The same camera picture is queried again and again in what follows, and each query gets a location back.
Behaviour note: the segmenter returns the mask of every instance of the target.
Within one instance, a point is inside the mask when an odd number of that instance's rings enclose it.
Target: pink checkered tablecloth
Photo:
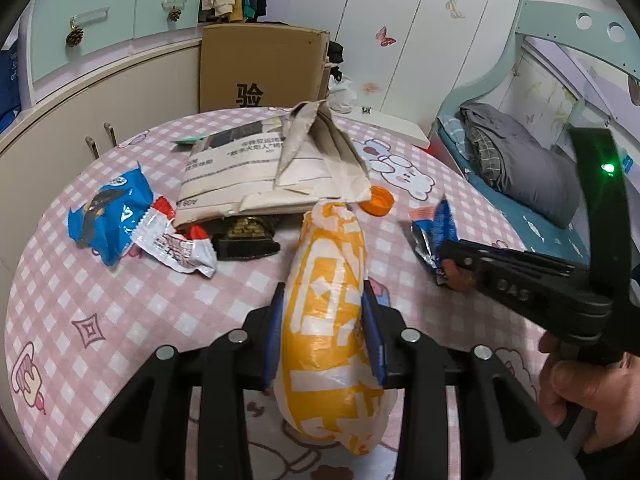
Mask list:
[[[69,239],[69,208],[78,208],[101,185],[138,162],[154,192],[175,201],[188,152],[175,148],[172,140],[283,113],[276,108],[222,110],[152,128],[101,156],[44,213],[15,274],[4,344],[18,418],[51,479],[157,347],[172,344],[183,351],[208,346],[240,326],[251,309],[268,304],[276,284],[289,273],[299,234],[299,219],[285,222],[276,235],[282,245],[279,254],[254,262],[221,262],[207,280],[174,272],[146,255],[127,255],[117,266],[105,267],[98,256]],[[384,218],[354,208],[378,291],[388,292],[407,325],[441,344],[497,349],[535,396],[543,363],[536,351],[542,330],[484,296],[437,286],[408,241],[408,210],[434,205],[446,194],[461,238],[523,250],[518,235],[484,197],[435,158],[392,132],[342,118],[337,123],[369,160],[372,182],[396,197]],[[255,478],[392,478],[402,412],[399,397],[382,444],[369,456],[356,458],[339,446],[320,447],[291,433],[272,399],[247,392]],[[197,418],[197,402],[193,405]],[[451,405],[452,479],[460,475],[456,413]],[[187,477],[194,478],[193,432],[190,435]]]

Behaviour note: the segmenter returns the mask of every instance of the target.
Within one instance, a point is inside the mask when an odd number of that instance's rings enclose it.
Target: gray blanket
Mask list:
[[[582,193],[575,164],[540,146],[524,126],[491,105],[465,105],[460,113],[467,132],[481,130],[500,152],[502,171],[490,185],[567,227]]]

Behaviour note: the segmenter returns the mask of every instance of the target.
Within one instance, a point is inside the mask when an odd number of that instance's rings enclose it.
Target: pinecone knob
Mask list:
[[[71,27],[71,32],[69,32],[66,35],[66,40],[65,40],[66,46],[68,46],[69,48],[78,46],[82,41],[83,37],[84,37],[84,30],[82,30],[81,27],[74,25],[73,27]]]
[[[169,11],[169,20],[172,22],[177,22],[180,19],[182,14],[182,9],[177,9],[176,7],[172,7]]]

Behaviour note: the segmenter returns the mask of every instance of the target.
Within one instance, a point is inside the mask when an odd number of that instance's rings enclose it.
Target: white and yellow snack bag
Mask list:
[[[305,214],[284,295],[274,392],[287,422],[357,455],[379,443],[397,394],[371,372],[360,325],[367,251],[344,204]]]

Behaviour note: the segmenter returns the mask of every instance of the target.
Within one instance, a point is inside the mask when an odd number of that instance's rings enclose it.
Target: pillow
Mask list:
[[[462,155],[466,160],[473,158],[473,153],[467,148],[465,137],[465,126],[462,124],[459,118],[451,117],[448,115],[438,116],[442,129],[447,134],[447,137],[456,145],[458,153]]]
[[[502,174],[502,159],[493,141],[482,131],[482,128],[469,128],[469,141],[474,158],[480,166],[480,176],[491,187],[495,187]]]
[[[540,146],[524,126],[491,105],[465,105],[460,113],[467,137],[480,130],[500,153],[500,176],[494,185],[488,184],[559,227],[567,227],[582,195],[575,164]]]

